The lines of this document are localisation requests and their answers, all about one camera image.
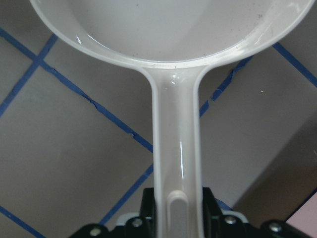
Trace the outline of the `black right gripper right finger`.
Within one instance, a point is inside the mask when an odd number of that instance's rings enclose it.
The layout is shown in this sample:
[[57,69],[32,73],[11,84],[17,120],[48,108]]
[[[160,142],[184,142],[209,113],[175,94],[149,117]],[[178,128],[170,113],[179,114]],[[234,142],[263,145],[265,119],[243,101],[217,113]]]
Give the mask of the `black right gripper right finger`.
[[247,219],[240,213],[221,210],[212,191],[203,187],[203,222],[206,238],[246,238]]

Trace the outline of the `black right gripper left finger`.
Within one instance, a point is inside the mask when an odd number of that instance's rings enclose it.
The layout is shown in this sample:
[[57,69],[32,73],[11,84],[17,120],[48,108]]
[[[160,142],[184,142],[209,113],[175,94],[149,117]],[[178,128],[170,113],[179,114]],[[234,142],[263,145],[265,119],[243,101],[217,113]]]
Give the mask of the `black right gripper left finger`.
[[143,190],[139,215],[126,222],[125,237],[158,238],[154,188]]

